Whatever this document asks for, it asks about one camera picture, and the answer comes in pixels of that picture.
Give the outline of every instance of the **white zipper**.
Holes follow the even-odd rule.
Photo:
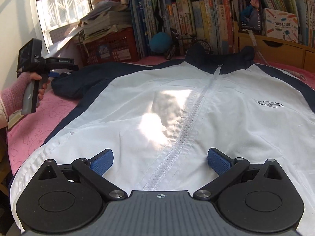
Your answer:
[[[204,99],[204,96],[209,90],[212,90],[214,86],[214,82],[217,79],[217,77],[220,74],[222,65],[218,66],[216,69],[212,81],[207,84],[206,87],[203,88],[201,91],[200,96],[198,97],[197,101],[193,105],[193,108],[191,109],[188,117],[186,118],[183,128],[171,148],[171,150],[168,152],[168,154],[165,156],[163,161],[160,163],[158,168],[155,170],[155,172],[152,174],[150,179],[147,181],[147,183],[144,185],[143,190],[145,191],[155,191],[158,190],[157,187],[160,185],[161,181],[166,177],[167,173],[170,171],[171,167],[176,162],[177,158],[181,154],[182,150],[184,149],[187,140],[190,136],[190,133],[193,129],[193,126],[195,124],[197,115],[199,113],[199,107],[201,105],[202,100]]]

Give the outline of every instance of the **phone screen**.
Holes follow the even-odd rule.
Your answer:
[[[238,0],[242,29],[262,31],[262,11],[259,0]]]

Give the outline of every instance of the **drawer handle cutout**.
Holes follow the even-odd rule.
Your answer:
[[[278,48],[281,47],[283,45],[283,43],[278,43],[278,42],[273,42],[273,41],[266,41],[263,40],[264,43],[266,43],[269,47],[273,47],[273,48]]]

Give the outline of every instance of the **gray ribbed panel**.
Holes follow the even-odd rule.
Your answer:
[[[25,236],[37,236],[26,232]],[[111,202],[93,224],[65,236],[248,236],[226,223],[210,202],[192,199],[187,191],[134,191]],[[277,236],[298,236],[286,232]]]

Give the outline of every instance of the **hand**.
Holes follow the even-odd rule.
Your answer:
[[[41,80],[41,79],[42,79],[42,77],[41,77],[39,74],[37,74],[37,73],[30,73],[30,78],[31,78],[32,80]],[[47,83],[44,83],[44,84],[42,85],[42,88],[38,90],[38,98],[39,98],[40,100],[42,100],[43,97],[44,97],[45,90],[47,90],[47,87],[48,87],[48,86],[47,86],[48,83],[50,83],[50,80],[48,80]]]

